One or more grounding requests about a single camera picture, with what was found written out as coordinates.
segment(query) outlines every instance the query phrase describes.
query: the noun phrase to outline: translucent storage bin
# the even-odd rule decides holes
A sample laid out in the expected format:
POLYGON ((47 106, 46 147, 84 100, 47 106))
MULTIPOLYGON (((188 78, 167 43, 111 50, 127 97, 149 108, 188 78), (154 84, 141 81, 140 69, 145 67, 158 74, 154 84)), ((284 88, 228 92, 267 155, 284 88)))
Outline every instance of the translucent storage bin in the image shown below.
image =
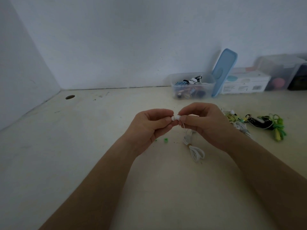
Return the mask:
POLYGON ((170 75, 173 97, 177 99, 191 99, 211 97, 215 79, 207 73, 175 73, 170 75), (202 76, 198 84, 177 84, 183 80, 191 80, 194 77, 202 76))
POLYGON ((258 70, 271 76, 265 91, 287 89, 304 62, 301 58, 287 54, 261 57, 258 70))

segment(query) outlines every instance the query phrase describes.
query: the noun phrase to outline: white table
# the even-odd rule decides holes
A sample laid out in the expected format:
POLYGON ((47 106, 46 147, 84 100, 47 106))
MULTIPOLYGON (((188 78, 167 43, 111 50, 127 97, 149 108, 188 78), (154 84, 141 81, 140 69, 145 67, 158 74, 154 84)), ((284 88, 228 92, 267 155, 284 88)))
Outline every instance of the white table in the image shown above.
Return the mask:
MULTIPOLYGON (((0 132, 0 229, 37 229, 74 191, 137 112, 178 111, 170 87, 62 91, 0 132), (74 94, 73 99, 65 97, 74 94)), ((287 136, 248 125, 254 139, 307 177, 307 92, 205 98, 246 114, 279 114, 287 136)), ((195 163, 174 127, 134 162, 111 229, 275 229, 267 211, 224 152, 198 134, 195 163)))

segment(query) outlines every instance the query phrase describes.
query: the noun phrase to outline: person's right hand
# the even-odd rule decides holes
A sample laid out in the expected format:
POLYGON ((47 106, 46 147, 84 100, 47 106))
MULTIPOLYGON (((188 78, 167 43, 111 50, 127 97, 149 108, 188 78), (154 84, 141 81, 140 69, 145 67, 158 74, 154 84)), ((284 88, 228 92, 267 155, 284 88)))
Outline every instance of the person's right hand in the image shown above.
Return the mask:
POLYGON ((223 151, 234 139, 244 135, 228 121, 227 117, 212 103, 194 102, 179 111, 179 125, 197 131, 210 144, 223 151))

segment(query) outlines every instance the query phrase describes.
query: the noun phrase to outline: cardboard box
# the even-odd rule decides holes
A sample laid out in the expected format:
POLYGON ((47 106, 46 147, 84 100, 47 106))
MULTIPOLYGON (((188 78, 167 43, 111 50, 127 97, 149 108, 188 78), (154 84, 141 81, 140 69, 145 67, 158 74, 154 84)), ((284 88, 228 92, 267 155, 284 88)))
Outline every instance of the cardboard box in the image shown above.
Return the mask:
POLYGON ((263 92, 271 76, 255 70, 254 67, 234 68, 224 82, 221 93, 263 92))

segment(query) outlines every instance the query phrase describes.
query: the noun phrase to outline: white earbud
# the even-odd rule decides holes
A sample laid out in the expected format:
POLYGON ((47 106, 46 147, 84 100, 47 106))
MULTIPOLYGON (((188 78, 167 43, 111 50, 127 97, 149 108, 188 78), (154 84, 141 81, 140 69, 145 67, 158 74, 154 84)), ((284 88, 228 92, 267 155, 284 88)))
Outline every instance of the white earbud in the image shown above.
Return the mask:
POLYGON ((180 115, 172 116, 172 121, 180 120, 180 115))

